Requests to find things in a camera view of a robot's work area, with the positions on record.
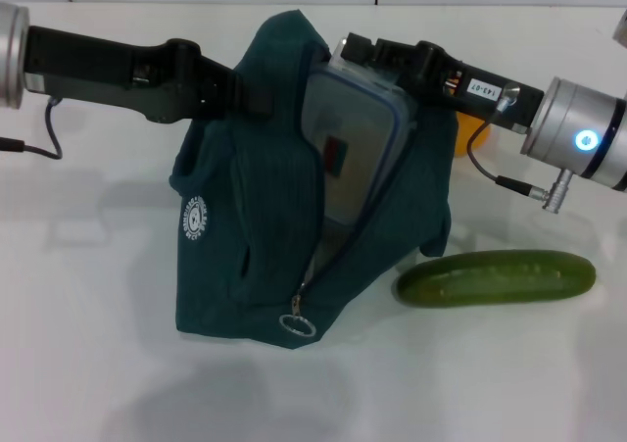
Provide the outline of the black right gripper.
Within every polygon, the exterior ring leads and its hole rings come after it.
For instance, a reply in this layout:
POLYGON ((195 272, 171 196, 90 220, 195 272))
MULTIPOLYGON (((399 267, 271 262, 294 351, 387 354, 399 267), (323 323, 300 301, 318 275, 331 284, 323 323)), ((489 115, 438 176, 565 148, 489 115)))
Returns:
POLYGON ((472 67, 427 41, 416 46, 350 33, 341 57, 350 63, 380 70, 403 70, 417 58, 413 81, 424 102, 453 109, 512 129, 528 127, 545 92, 498 74, 472 67))

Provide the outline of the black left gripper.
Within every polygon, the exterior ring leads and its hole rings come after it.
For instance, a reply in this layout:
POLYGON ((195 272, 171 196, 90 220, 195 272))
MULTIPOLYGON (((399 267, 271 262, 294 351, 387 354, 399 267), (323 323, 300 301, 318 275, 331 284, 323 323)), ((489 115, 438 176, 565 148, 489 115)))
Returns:
POLYGON ((268 90, 248 84, 183 39, 133 46, 32 26, 24 75, 30 92, 129 109, 153 123, 216 120, 228 111, 273 115, 268 90))

